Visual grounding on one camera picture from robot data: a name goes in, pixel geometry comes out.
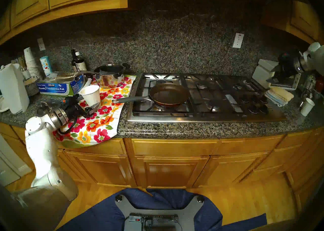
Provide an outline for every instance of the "paper towel roll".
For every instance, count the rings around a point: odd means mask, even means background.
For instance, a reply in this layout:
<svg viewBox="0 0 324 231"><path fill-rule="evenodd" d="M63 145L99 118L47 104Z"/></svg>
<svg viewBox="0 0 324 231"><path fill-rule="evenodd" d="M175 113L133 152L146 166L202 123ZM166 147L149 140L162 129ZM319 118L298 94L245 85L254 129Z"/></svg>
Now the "paper towel roll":
<svg viewBox="0 0 324 231"><path fill-rule="evenodd" d="M0 90L11 113L25 112L29 98L24 86L23 75L19 69L8 64L0 71Z"/></svg>

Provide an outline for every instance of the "folded towel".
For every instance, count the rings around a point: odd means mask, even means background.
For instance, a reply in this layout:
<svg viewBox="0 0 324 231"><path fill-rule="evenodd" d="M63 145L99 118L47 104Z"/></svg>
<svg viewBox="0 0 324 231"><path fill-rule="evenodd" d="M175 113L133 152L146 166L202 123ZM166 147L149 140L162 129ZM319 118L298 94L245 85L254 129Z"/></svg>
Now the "folded towel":
<svg viewBox="0 0 324 231"><path fill-rule="evenodd" d="M286 91L285 89L281 87L272 87L269 90L270 93L277 95L280 97L282 100L289 102L293 98L293 94Z"/></svg>
<svg viewBox="0 0 324 231"><path fill-rule="evenodd" d="M279 107L285 106L293 98L293 94L281 87L271 88L266 91L265 96Z"/></svg>
<svg viewBox="0 0 324 231"><path fill-rule="evenodd" d="M285 106L288 102L284 102L283 100L280 100L278 98L275 98L271 96L270 94L265 93L265 96L269 98L273 103L275 103L277 106L282 107Z"/></svg>

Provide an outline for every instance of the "stainless steel cooktop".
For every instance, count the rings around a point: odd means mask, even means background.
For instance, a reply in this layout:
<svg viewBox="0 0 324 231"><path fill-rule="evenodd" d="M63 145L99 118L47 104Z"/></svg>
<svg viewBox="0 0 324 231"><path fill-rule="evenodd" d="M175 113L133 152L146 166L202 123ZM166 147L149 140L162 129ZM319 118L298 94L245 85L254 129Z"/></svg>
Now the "stainless steel cooktop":
<svg viewBox="0 0 324 231"><path fill-rule="evenodd" d="M190 96L175 108L152 101L130 102L131 122L271 122L283 121L283 112L263 96L264 90L251 79L239 76L142 73L133 96L147 96L159 82L182 85Z"/></svg>

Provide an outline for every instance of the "floral dish towel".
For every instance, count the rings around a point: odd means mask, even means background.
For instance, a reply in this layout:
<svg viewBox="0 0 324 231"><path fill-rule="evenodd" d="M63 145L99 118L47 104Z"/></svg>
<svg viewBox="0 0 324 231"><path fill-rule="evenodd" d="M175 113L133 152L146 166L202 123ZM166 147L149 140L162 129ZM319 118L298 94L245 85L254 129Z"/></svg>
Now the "floral dish towel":
<svg viewBox="0 0 324 231"><path fill-rule="evenodd" d="M55 138L66 148L82 148L96 145L115 136L124 104L114 104L112 100L128 97L135 78L136 76L125 75L124 82L118 84L116 88L100 88L101 106L98 111L88 118L79 116L74 127L65 135L54 131ZM91 84L96 85L97 82L93 80ZM88 106L85 100L81 100L79 105L83 109ZM74 119L62 126L61 131L64 132L70 128L73 121Z"/></svg>

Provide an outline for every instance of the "stainless steel pot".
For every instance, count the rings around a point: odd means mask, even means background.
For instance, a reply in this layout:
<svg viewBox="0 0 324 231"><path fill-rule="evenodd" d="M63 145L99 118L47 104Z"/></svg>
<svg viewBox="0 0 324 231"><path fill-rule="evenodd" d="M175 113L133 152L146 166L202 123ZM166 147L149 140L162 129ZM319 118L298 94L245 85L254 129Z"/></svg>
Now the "stainless steel pot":
<svg viewBox="0 0 324 231"><path fill-rule="evenodd" d="M99 66L94 72L82 71L79 73L84 74L94 74L96 81L100 84L100 87L105 89L115 88L118 84L124 82L124 72L126 69L130 68L130 65L123 63L118 64L106 64L104 66Z"/></svg>

